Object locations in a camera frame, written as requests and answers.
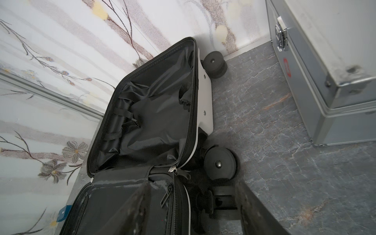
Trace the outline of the blue pill box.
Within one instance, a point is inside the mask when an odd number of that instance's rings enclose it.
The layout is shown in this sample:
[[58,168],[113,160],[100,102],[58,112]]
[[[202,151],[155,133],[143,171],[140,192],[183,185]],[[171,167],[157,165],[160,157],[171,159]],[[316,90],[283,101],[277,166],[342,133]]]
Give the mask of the blue pill box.
[[69,214],[71,208],[72,208],[72,205],[66,205],[65,207],[63,207],[58,213],[58,217],[56,219],[56,222],[60,223],[60,222],[64,221],[68,217],[68,214]]

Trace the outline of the white hard-shell suitcase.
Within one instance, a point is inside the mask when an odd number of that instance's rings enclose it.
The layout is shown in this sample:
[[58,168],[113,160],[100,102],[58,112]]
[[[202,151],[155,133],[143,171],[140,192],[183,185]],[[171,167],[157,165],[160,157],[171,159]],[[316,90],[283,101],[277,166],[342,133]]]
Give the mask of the white hard-shell suitcase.
[[61,229],[63,235],[99,230],[144,183],[151,186],[145,235],[203,234],[202,214],[238,220],[238,173],[229,149],[204,148],[213,132],[212,83],[227,70],[214,51],[200,59],[185,38],[125,77],[115,89],[88,155],[91,177]]

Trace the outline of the silver aluminium case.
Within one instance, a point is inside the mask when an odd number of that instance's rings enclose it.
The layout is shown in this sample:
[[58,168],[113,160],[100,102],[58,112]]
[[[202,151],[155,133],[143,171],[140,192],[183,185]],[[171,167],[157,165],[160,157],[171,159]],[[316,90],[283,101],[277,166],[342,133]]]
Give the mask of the silver aluminium case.
[[272,46],[316,145],[376,138],[375,1],[267,1]]

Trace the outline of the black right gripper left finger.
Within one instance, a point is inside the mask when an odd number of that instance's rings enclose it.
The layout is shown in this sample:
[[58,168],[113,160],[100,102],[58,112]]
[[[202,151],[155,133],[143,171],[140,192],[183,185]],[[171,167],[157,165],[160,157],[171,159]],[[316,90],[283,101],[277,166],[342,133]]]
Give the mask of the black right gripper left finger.
[[151,186],[144,182],[99,230],[101,235],[145,235],[150,214]]

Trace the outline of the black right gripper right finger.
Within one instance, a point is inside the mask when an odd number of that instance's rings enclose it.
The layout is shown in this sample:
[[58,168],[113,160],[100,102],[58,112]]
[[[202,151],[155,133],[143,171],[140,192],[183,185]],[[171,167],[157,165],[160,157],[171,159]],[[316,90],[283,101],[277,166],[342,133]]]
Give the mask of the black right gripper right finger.
[[288,235],[245,182],[235,184],[235,201],[244,235]]

